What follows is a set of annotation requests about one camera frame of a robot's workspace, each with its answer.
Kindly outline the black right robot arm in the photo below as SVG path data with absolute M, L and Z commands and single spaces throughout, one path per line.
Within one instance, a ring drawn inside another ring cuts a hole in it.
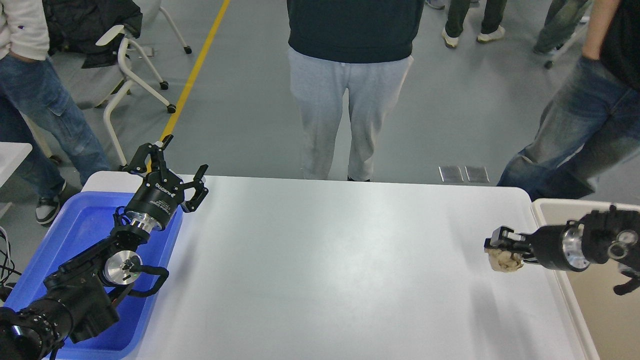
M 485 239 L 483 248 L 494 271 L 513 272 L 523 264 L 540 265 L 552 271 L 583 272 L 590 265 L 618 262 L 620 274 L 629 278 L 613 287 L 624 296 L 639 288 L 640 217 L 637 210 L 592 210 L 565 224 L 549 224 L 532 234 L 499 227 Z

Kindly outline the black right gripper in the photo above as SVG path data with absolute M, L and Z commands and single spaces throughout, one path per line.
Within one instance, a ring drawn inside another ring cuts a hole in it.
M 526 235 L 502 226 L 485 239 L 483 248 L 531 253 L 521 254 L 524 263 L 554 271 L 583 272 L 590 266 L 582 247 L 583 229 L 582 223 L 565 223 L 546 225 Z

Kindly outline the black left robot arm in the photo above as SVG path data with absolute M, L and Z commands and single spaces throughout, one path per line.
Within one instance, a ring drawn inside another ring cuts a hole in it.
M 139 174 L 141 186 L 128 205 L 117 207 L 105 239 L 60 264 L 44 278 L 45 294 L 23 309 L 1 308 L 3 360 L 54 360 L 66 340 L 98 337 L 120 319 L 128 297 L 145 299 L 162 288 L 169 271 L 144 264 L 137 249 L 154 231 L 164 231 L 178 208 L 194 212 L 208 194 L 203 164 L 190 182 L 171 171 L 165 151 L 173 139 L 145 143 L 123 171 Z

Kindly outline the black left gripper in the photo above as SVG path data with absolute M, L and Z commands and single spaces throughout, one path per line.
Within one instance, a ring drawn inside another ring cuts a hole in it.
M 192 180 L 186 183 L 175 174 L 167 176 L 166 180 L 160 176 L 169 173 L 165 151 L 173 138 L 174 135 L 166 135 L 162 141 L 140 145 L 127 164 L 130 174 L 149 173 L 125 207 L 125 217 L 133 228 L 145 232 L 163 231 L 179 207 L 185 213 L 195 212 L 209 193 L 204 178 L 208 164 L 202 164 Z M 189 200 L 185 200 L 187 189 L 194 189 Z

